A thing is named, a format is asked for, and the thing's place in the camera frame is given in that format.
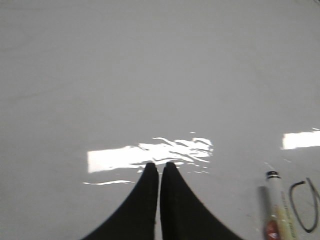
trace glossy floor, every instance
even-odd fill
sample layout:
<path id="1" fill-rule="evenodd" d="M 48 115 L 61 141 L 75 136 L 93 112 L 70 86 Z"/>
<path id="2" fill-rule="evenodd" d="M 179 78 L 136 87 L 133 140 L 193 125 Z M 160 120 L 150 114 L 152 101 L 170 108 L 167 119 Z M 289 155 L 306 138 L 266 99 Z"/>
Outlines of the glossy floor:
<path id="1" fill-rule="evenodd" d="M 0 0 L 0 239 L 83 238 L 147 161 L 263 239 L 267 171 L 320 189 L 319 25 L 312 0 Z"/>

